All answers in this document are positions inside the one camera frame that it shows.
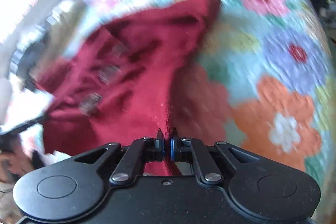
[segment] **screw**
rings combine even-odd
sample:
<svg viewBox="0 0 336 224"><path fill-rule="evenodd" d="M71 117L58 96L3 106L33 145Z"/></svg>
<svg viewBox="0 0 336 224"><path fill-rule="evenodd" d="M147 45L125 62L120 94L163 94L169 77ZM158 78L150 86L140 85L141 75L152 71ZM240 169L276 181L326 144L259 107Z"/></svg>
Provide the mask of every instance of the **screw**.
<svg viewBox="0 0 336 224"><path fill-rule="evenodd" d="M205 175L205 180L210 181L210 182L216 182L222 179L222 176L217 173L209 173Z"/></svg>
<svg viewBox="0 0 336 224"><path fill-rule="evenodd" d="M129 179L129 175L125 173L118 173L113 175L112 180L113 181L118 181L118 182L123 182Z"/></svg>
<svg viewBox="0 0 336 224"><path fill-rule="evenodd" d="M165 180L165 181L162 182L162 184L164 186L169 186L169 185L171 185L171 182L169 180Z"/></svg>

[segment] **white flower center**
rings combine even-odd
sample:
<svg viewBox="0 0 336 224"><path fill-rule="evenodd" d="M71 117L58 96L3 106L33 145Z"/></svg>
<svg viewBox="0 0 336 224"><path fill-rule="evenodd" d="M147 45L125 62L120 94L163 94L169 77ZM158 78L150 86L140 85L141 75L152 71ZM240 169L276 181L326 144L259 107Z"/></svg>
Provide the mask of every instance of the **white flower center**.
<svg viewBox="0 0 336 224"><path fill-rule="evenodd" d="M294 143L299 143L301 140L300 135L296 131L297 121L294 117L284 117L282 114L277 113L273 120L273 128L268 134L269 140L274 145L280 145L285 153L292 151Z"/></svg>

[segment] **red fabric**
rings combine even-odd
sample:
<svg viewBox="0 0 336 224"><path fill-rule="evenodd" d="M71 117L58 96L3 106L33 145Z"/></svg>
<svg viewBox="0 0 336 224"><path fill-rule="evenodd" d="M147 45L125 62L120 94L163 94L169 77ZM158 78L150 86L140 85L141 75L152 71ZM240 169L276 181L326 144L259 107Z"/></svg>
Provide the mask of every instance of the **red fabric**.
<svg viewBox="0 0 336 224"><path fill-rule="evenodd" d="M95 31L72 60L58 61L38 83L55 96L44 122L46 153L76 155L110 141L129 145L155 137L159 128L168 139L174 73L201 42L220 3L186 0L114 20ZM120 44L128 51L121 54ZM107 84L98 75L110 65L119 70ZM102 100L86 116L79 105L93 92ZM166 161L147 164L146 171L172 175L177 168Z"/></svg>

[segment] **ironing board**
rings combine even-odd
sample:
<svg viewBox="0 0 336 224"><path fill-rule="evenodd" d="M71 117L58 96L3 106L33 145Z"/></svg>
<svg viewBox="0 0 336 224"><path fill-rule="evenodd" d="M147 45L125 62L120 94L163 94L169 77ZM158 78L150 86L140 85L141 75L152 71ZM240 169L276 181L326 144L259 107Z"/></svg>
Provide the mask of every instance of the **ironing board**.
<svg viewBox="0 0 336 224"><path fill-rule="evenodd" d="M65 58L106 22L182 0L83 1ZM185 122L188 109L173 114L172 124L183 136L208 127L216 134L207 144L226 140L305 171L324 189L335 145L336 82L310 1L221 1L217 22L181 77L185 94L198 98L194 126Z"/></svg>

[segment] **floral ironing board cover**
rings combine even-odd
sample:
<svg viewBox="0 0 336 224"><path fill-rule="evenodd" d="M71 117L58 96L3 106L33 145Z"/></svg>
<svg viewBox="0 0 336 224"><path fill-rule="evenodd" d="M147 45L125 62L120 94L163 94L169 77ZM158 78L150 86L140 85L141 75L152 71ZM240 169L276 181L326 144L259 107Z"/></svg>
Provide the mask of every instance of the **floral ironing board cover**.
<svg viewBox="0 0 336 224"><path fill-rule="evenodd" d="M69 58L99 25L181 0L84 1L87 12L64 53ZM194 99L197 113L173 93L172 125L184 136L214 132L207 144L226 140L306 171L322 186L334 151L336 85L311 3L221 1L218 21L173 87Z"/></svg>

